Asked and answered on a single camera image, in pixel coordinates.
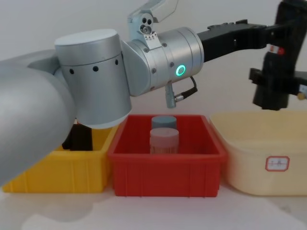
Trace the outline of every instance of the pink lid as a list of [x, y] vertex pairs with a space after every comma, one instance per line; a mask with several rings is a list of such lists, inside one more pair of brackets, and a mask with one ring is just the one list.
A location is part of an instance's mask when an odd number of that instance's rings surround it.
[[179, 145], [179, 132], [174, 128], [154, 128], [150, 131], [150, 145], [171, 148]]

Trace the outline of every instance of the yellow plastic bin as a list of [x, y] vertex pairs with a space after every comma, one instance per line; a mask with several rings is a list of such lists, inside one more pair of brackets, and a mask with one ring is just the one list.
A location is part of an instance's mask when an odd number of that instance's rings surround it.
[[93, 129], [93, 151], [50, 153], [3, 187], [8, 193], [100, 193], [110, 175], [107, 150], [117, 127]]
[[220, 113], [211, 124], [228, 150], [233, 187], [252, 195], [307, 195], [307, 112]]

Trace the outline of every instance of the robotic arm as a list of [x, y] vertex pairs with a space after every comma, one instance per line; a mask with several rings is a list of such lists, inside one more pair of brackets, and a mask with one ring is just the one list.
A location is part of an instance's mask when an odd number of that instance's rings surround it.
[[[130, 96], [165, 87], [166, 104], [197, 91], [193, 75], [204, 62], [271, 44], [254, 103], [286, 108], [289, 94], [307, 95], [307, 73], [295, 64], [307, 31], [307, 2], [283, 0], [273, 26], [247, 20], [195, 33], [183, 27], [157, 33], [154, 24], [173, 13], [178, 0], [151, 0], [128, 17], [129, 42], [115, 30], [95, 30], [55, 41], [56, 50], [0, 62], [0, 185], [46, 156], [65, 140], [75, 118], [91, 128], [119, 124], [131, 111]], [[194, 87], [175, 95], [172, 83]]]

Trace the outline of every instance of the table surface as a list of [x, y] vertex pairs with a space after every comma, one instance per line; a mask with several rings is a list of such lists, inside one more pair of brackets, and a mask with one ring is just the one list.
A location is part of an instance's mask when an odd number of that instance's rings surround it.
[[307, 197], [216, 198], [0, 193], [3, 230], [307, 230]]

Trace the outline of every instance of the red plastic bin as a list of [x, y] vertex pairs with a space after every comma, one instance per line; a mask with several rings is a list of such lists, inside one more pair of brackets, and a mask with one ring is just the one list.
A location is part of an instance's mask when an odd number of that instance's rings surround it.
[[179, 153], [150, 154], [154, 116], [130, 115], [118, 128], [108, 152], [115, 194], [216, 197], [226, 152], [207, 119], [175, 115]]

